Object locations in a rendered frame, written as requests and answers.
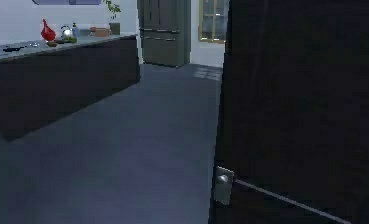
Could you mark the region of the dark kitchen counter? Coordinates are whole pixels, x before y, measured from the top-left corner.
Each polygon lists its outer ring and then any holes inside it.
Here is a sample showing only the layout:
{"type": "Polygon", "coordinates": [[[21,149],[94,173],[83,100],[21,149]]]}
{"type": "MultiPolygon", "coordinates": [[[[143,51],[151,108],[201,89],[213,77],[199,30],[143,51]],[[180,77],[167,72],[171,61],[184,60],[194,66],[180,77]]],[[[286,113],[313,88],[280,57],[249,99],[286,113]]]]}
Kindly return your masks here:
{"type": "Polygon", "coordinates": [[[0,58],[0,134],[12,141],[140,81],[137,36],[88,38],[0,58]]]}

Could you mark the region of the green house plant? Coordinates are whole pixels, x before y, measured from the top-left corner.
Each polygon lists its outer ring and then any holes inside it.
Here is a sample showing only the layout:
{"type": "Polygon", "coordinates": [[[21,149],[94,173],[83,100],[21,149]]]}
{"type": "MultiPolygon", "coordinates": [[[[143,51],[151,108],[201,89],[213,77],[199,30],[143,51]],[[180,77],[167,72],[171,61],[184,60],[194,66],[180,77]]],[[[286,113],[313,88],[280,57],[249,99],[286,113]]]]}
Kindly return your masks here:
{"type": "Polygon", "coordinates": [[[120,6],[114,0],[103,0],[109,13],[109,29],[112,35],[120,34],[120,23],[116,20],[121,12],[120,6]]]}

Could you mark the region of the wooden framed window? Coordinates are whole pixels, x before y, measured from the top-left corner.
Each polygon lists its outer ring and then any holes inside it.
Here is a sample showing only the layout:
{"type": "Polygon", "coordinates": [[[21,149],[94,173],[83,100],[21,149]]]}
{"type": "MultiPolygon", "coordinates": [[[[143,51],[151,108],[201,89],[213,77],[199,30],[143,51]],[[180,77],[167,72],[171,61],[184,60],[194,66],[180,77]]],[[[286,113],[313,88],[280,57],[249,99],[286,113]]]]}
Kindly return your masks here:
{"type": "Polygon", "coordinates": [[[198,39],[222,44],[226,41],[230,0],[199,0],[198,39]]]}

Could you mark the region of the dark wooden room door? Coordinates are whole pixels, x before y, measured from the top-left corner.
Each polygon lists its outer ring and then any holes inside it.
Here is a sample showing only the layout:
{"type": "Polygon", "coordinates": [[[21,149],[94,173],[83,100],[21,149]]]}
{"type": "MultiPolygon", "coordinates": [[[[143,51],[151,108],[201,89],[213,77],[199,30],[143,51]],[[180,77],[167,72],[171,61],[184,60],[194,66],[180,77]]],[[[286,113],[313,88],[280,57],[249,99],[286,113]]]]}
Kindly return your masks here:
{"type": "Polygon", "coordinates": [[[230,0],[209,224],[369,224],[369,0],[230,0]]]}

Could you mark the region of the red vase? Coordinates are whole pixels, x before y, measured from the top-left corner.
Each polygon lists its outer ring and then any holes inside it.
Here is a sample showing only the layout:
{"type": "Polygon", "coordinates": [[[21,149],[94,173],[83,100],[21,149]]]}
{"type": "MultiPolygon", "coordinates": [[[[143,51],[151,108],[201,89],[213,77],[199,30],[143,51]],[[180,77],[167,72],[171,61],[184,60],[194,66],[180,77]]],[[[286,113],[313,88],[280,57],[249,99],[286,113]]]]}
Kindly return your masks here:
{"type": "Polygon", "coordinates": [[[46,41],[53,41],[56,37],[56,33],[48,26],[45,19],[43,19],[43,29],[41,31],[41,36],[46,41]]]}

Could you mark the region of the grey fridge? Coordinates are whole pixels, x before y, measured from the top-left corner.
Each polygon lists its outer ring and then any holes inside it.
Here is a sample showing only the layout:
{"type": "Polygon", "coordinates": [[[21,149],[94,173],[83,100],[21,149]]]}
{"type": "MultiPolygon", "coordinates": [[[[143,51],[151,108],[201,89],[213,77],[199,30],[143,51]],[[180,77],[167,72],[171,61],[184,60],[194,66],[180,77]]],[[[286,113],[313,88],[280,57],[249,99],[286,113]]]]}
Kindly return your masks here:
{"type": "Polygon", "coordinates": [[[143,61],[181,67],[190,62],[191,0],[137,0],[143,61]]]}

